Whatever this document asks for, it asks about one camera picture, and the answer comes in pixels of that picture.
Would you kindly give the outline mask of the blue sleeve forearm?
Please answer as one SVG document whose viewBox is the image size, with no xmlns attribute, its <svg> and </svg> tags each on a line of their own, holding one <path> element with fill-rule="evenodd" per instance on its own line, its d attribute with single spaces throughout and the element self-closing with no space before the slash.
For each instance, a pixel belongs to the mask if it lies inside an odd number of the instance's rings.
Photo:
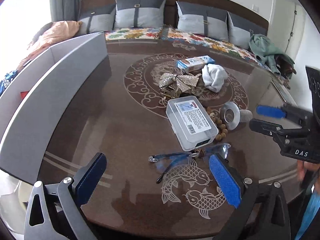
<svg viewBox="0 0 320 240">
<path fill-rule="evenodd" d="M 319 194 L 314 190 L 304 212 L 304 216 L 295 240 L 301 239 L 319 210 Z"/>
</svg>

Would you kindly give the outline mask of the person's right hand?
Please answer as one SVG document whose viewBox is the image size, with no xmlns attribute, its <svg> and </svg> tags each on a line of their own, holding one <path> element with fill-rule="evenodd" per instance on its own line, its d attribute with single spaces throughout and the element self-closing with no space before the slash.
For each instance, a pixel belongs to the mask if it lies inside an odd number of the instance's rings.
<svg viewBox="0 0 320 240">
<path fill-rule="evenodd" d="M 300 188 L 307 189 L 308 186 L 317 177 L 319 171 L 319 164 L 309 163 L 307 161 L 297 161 L 297 176 L 300 181 Z"/>
</svg>

